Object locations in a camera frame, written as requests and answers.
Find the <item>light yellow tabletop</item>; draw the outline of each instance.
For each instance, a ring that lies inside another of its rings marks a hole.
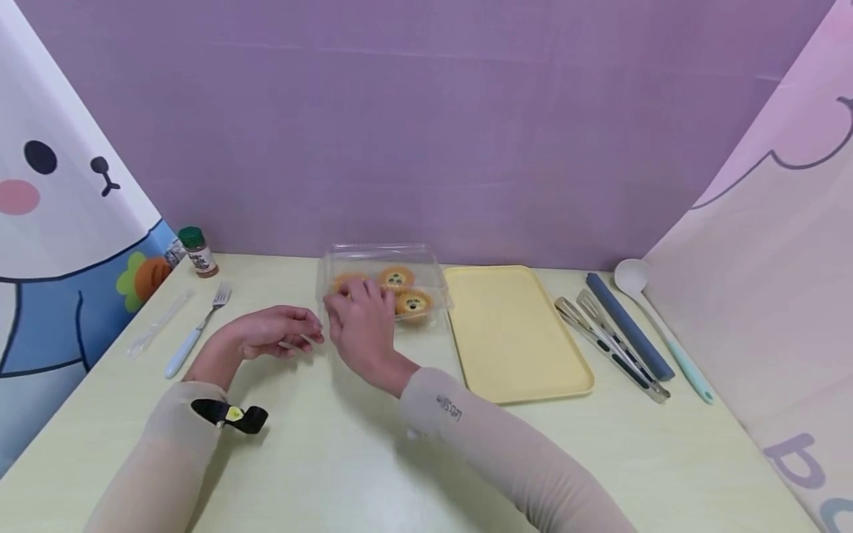
[[[202,342],[248,311],[281,303],[316,308],[315,259],[219,255],[218,261],[222,272],[210,280],[198,279],[186,262],[169,277],[0,480],[4,533],[83,528],[172,383],[163,378],[166,362],[207,312],[220,281],[230,281],[234,292]],[[537,274],[552,297],[574,296],[584,286],[582,272]],[[129,359],[133,339],[185,288],[195,290],[194,298],[147,351]],[[651,332],[638,309],[621,299]],[[649,338],[665,354],[658,337]],[[575,339],[595,372],[592,394],[509,410],[592,471],[640,531],[817,530],[722,403],[705,405],[679,376],[666,384],[671,400],[659,406],[586,340]],[[420,365],[461,378],[446,317],[426,332],[401,332],[396,342]],[[396,400],[352,374],[331,345],[296,362],[244,363],[231,396],[266,408],[270,418],[257,437],[225,432],[194,531],[531,529],[448,450],[407,438]]]

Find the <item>clear plastic container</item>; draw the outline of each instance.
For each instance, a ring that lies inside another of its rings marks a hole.
[[[320,260],[317,304],[349,277],[369,277],[397,295],[397,323],[423,327],[452,307],[447,281],[425,244],[334,244]]]

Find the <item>green jar lid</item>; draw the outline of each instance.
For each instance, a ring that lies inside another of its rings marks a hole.
[[[177,238],[185,248],[200,248],[205,245],[205,236],[201,229],[195,226],[187,226],[177,232]]]

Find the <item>spice jar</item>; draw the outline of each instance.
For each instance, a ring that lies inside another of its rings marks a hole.
[[[210,247],[207,246],[204,234],[195,226],[187,226],[177,232],[177,238],[181,240],[183,247],[187,250],[189,260],[193,262],[195,273],[201,278],[215,276],[219,272],[219,265],[213,258]]]

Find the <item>beige arm sleeve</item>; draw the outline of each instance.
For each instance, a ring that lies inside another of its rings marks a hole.
[[[400,402],[413,429],[459,451],[540,531],[635,531],[601,484],[566,452],[447,373],[421,368]]]
[[[227,401],[215,385],[192,381],[172,385],[98,501],[84,533],[187,529],[221,431],[189,406],[197,398]]]

